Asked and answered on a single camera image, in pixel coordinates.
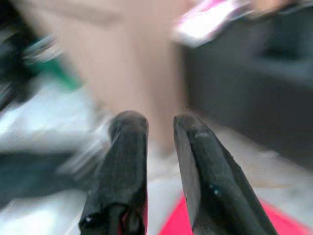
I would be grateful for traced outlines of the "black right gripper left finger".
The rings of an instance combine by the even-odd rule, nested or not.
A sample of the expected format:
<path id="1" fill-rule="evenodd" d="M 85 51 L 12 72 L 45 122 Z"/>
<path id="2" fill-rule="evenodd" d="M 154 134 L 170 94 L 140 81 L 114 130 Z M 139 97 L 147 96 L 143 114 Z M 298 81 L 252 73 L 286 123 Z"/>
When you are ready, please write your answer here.
<path id="1" fill-rule="evenodd" d="M 111 145 L 97 167 L 79 230 L 82 235 L 144 235 L 148 222 L 148 121 L 136 111 L 116 115 Z"/>

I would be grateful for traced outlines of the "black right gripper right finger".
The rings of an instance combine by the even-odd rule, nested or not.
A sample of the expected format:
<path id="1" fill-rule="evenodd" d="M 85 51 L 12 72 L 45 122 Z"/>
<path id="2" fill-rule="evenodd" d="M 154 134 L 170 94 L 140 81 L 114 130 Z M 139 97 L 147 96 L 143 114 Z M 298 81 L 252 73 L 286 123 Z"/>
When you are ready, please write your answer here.
<path id="1" fill-rule="evenodd" d="M 241 167 L 204 121 L 182 114 L 173 128 L 192 233 L 277 234 Z"/>

